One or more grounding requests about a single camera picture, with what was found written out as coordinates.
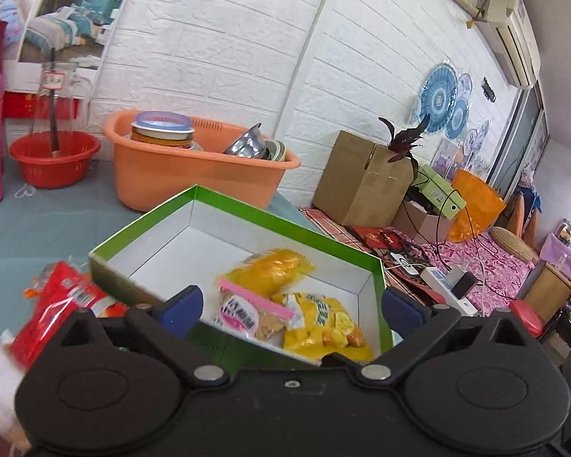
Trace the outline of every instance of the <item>orange plastic basin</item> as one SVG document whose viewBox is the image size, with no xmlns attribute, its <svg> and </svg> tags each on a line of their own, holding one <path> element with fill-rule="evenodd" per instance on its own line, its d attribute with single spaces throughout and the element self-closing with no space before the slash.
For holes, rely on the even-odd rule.
<svg viewBox="0 0 571 457">
<path fill-rule="evenodd" d="M 285 161 L 222 154 L 247 129 L 205 118 L 189 117 L 202 152 L 133 141 L 126 136 L 137 113 L 114 113 L 104 126 L 104 135 L 114 143 L 119 199 L 138 211 L 149 211 L 196 184 L 266 208 L 286 170 L 300 166 L 299 158 L 290 150 Z"/>
</svg>

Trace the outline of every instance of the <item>green box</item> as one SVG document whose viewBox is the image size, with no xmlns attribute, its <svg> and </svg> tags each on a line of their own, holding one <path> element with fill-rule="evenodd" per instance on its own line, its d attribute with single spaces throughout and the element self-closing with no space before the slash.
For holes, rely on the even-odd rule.
<svg viewBox="0 0 571 457">
<path fill-rule="evenodd" d="M 157 305 L 198 285 L 203 315 L 189 340 L 233 374 L 241 368 L 318 364 L 213 322 L 220 303 L 216 278 L 271 248 L 295 250 L 315 265 L 291 290 L 339 299 L 375 356 L 391 348 L 391 330 L 380 314 L 385 281 L 377 257 L 205 187 L 191 187 L 157 206 L 96 247 L 89 259 L 93 280 L 129 305 Z"/>
<path fill-rule="evenodd" d="M 442 214 L 449 220 L 452 220 L 467 204 L 457 192 L 451 194 L 452 186 L 429 165 L 419 167 L 419 173 L 413 185 L 418 187 L 422 195 L 434 205 L 436 210 L 438 212 L 441 210 Z M 444 201 L 449 194 L 451 196 L 445 204 Z"/>
</svg>

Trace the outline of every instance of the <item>white wall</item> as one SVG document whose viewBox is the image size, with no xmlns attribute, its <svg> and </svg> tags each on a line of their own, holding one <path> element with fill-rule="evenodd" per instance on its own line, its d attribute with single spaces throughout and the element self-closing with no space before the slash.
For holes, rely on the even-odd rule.
<svg viewBox="0 0 571 457">
<path fill-rule="evenodd" d="M 272 132 L 321 0 L 128 0 L 108 49 L 90 130 L 110 112 L 169 109 Z M 451 0 L 336 0 L 285 129 L 303 167 L 281 191 L 311 201 L 339 130 L 387 140 L 379 115 L 403 125 L 433 67 L 448 59 L 474 81 L 469 125 L 493 118 L 483 155 L 490 160 L 512 108 L 507 85 L 480 32 Z M 488 78 L 497 102 L 482 95 Z M 10 126 L 12 139 L 24 132 Z M 430 161 L 442 134 L 417 149 Z M 103 142 L 102 155 L 110 157 Z"/>
<path fill-rule="evenodd" d="M 541 198 L 537 242 L 554 232 L 563 218 L 571 222 L 571 150 L 550 139 L 535 171 Z"/>
</svg>

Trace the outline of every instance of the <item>grey table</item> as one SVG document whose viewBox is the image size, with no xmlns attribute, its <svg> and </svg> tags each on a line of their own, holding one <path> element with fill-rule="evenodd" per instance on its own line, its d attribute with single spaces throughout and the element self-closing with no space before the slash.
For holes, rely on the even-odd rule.
<svg viewBox="0 0 571 457">
<path fill-rule="evenodd" d="M 12 333 L 32 313 L 33 302 L 23 298 L 23 290 L 46 264 L 61 259 L 86 263 L 91 249 L 141 215 L 118 200 L 109 162 L 92 162 L 85 179 L 71 187 L 15 198 L 23 186 L 16 163 L 6 160 L 0 202 L 0 331 Z M 268 210 L 317 230 L 279 193 Z"/>
</svg>

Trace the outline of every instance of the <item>metal bowl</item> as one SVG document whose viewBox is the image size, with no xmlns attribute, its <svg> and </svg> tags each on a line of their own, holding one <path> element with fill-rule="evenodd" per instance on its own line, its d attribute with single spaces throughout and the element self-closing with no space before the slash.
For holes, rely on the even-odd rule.
<svg viewBox="0 0 571 457">
<path fill-rule="evenodd" d="M 260 123 L 257 123 L 226 148 L 224 154 L 241 158 L 265 159 L 267 151 L 262 134 L 260 134 Z"/>
</svg>

